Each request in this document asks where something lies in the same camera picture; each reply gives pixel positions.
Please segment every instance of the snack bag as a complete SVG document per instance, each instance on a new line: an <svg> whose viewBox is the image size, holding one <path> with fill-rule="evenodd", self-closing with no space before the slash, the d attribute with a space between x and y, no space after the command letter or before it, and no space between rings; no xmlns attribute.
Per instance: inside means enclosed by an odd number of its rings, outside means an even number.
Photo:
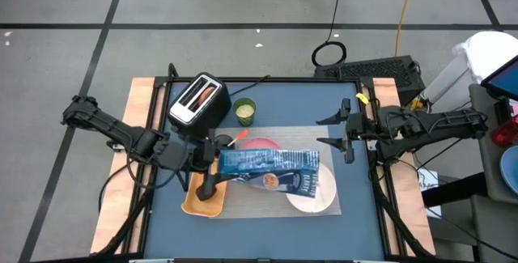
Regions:
<svg viewBox="0 0 518 263"><path fill-rule="evenodd" d="M315 197L319 162L319 152L310 150L221 151L219 171L247 185Z"/></svg>

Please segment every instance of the pink plate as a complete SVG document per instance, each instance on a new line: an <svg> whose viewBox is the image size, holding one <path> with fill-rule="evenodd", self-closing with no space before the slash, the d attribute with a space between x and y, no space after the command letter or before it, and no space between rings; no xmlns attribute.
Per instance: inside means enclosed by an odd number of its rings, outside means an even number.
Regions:
<svg viewBox="0 0 518 263"><path fill-rule="evenodd" d="M240 146L240 150L272 149L281 150L281 147L268 138L251 138Z"/></svg>

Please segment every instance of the plastic cup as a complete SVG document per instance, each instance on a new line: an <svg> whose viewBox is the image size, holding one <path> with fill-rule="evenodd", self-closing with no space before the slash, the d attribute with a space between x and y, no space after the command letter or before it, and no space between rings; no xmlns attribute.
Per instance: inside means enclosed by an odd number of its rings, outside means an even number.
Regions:
<svg viewBox="0 0 518 263"><path fill-rule="evenodd" d="M242 126L250 126L253 123L253 116L256 113L256 104L249 98L240 98L234 103L234 113L237 117L237 121Z"/></svg>

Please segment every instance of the blue package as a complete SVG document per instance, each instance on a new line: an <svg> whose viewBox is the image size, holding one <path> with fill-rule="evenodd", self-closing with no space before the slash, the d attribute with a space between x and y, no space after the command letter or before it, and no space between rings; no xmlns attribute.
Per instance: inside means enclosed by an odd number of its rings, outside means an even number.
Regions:
<svg viewBox="0 0 518 263"><path fill-rule="evenodd" d="M247 185L315 197L319 162L319 152L310 150L221 151L219 171Z"/></svg>

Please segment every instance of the monitor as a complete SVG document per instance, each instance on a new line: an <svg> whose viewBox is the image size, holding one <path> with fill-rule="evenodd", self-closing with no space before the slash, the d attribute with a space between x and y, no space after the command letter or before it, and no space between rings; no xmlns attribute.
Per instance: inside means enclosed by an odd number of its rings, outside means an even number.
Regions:
<svg viewBox="0 0 518 263"><path fill-rule="evenodd" d="M518 100L518 56L482 80L480 85L490 93Z"/></svg>

